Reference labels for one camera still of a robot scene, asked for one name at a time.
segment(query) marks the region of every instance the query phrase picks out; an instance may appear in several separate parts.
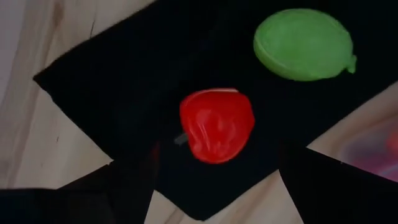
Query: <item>balloon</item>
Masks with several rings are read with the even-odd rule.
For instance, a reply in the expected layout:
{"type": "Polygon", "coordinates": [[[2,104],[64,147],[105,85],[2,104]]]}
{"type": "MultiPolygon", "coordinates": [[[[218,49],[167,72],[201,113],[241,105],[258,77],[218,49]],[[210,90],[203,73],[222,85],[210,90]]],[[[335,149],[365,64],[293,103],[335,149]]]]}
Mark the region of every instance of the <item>balloon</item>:
{"type": "Polygon", "coordinates": [[[268,17],[254,36],[257,58],[272,72],[297,81],[355,72],[349,32],[336,19],[312,9],[288,9],[268,17]]]}
{"type": "Polygon", "coordinates": [[[249,99],[234,89],[203,90],[180,104],[183,130],[193,155],[220,164],[241,152],[254,127],[249,99]]]}

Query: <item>table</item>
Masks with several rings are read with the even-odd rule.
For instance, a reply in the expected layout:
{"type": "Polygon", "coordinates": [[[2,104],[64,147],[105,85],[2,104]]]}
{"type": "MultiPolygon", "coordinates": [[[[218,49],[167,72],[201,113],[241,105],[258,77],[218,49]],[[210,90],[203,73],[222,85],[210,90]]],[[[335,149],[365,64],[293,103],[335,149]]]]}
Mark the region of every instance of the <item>table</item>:
{"type": "MultiPolygon", "coordinates": [[[[8,89],[0,105],[0,187],[57,188],[109,163],[105,155],[32,82],[73,46],[153,0],[25,1],[24,23],[8,89]]],[[[350,136],[398,116],[398,83],[334,125],[308,147],[337,157],[350,136]]],[[[148,224],[200,223],[154,192],[148,224]]],[[[205,223],[302,223],[278,172],[205,223]]]]}

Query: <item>green balloon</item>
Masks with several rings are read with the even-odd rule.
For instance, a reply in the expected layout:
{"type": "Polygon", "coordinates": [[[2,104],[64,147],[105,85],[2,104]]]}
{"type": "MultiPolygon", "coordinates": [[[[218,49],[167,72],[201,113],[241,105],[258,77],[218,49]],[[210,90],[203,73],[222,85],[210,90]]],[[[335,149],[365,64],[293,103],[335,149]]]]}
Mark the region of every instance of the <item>green balloon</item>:
{"type": "Polygon", "coordinates": [[[257,58],[272,72],[297,81],[355,72],[349,32],[335,18],[312,9],[288,9],[268,17],[254,36],[257,58]]]}

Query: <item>wood grain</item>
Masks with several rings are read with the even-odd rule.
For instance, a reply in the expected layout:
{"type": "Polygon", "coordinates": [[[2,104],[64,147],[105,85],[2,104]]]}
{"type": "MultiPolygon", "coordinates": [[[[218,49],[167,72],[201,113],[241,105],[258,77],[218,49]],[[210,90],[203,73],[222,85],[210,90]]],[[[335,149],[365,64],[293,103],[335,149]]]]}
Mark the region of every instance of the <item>wood grain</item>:
{"type": "MultiPolygon", "coordinates": [[[[9,86],[0,107],[0,187],[60,187],[110,159],[33,83],[55,58],[152,0],[27,1],[9,86]]],[[[362,105],[309,147],[336,157],[355,133],[398,114],[398,83],[362,105]]],[[[193,224],[154,192],[147,224],[193,224]]],[[[205,223],[302,223],[278,172],[205,223]]]]}
{"type": "Polygon", "coordinates": [[[25,0],[0,0],[0,105],[11,75],[22,23],[25,0]]]}

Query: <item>wooden table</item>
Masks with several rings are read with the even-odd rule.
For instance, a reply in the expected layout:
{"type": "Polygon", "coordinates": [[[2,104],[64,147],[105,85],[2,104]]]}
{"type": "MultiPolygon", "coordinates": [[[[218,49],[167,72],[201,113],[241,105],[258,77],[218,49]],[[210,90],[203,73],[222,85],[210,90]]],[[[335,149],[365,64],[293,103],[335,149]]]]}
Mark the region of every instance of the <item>wooden table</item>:
{"type": "MultiPolygon", "coordinates": [[[[0,187],[57,188],[110,161],[32,81],[80,42],[152,0],[30,0],[11,77],[0,105],[0,187]]],[[[398,115],[398,83],[314,139],[309,148],[336,157],[350,136],[398,115]]],[[[146,223],[199,223],[155,192],[146,223]]],[[[278,172],[205,223],[302,223],[278,172]]]]}

